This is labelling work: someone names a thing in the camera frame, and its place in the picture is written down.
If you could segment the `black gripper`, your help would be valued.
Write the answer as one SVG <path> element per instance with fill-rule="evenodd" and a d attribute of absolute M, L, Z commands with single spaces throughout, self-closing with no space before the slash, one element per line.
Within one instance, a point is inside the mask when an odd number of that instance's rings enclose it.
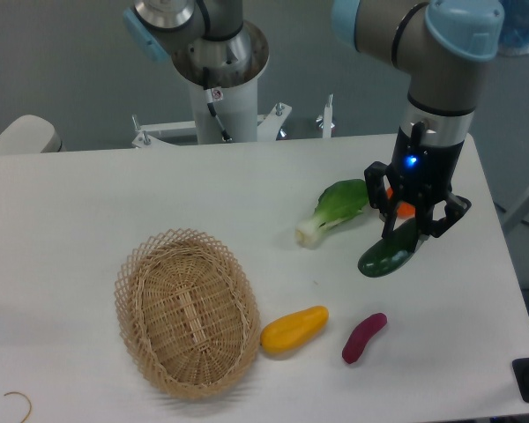
<path fill-rule="evenodd" d="M 399 201 L 416 205 L 420 198 L 429 205 L 444 201 L 444 215 L 433 219 L 433 207 L 421 215 L 417 223 L 417 248 L 430 237 L 439 238 L 457 224 L 470 210 L 472 203 L 465 197 L 449 195 L 464 142 L 455 145 L 429 145 L 430 132 L 425 122 L 413 125 L 410 135 L 399 130 L 389 165 L 389 184 Z M 388 197 L 384 185 L 387 165 L 375 161 L 365 171 L 370 207 L 379 211 L 384 221 L 382 237 L 391 235 L 398 212 L 398 203 Z"/>

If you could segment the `grey robot arm, blue caps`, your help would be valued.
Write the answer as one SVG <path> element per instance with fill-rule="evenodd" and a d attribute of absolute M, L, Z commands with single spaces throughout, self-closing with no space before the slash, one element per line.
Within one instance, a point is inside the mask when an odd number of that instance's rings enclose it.
<path fill-rule="evenodd" d="M 410 77 L 407 106 L 389 164 L 365 172 L 385 241 L 415 251 L 469 210 L 451 188 L 503 25 L 497 1 L 337 1 L 332 31 L 354 50 Z M 171 60 L 188 82 L 201 144 L 254 142 L 257 80 L 267 42 L 239 1 L 136 1 L 123 13 L 153 61 Z"/>

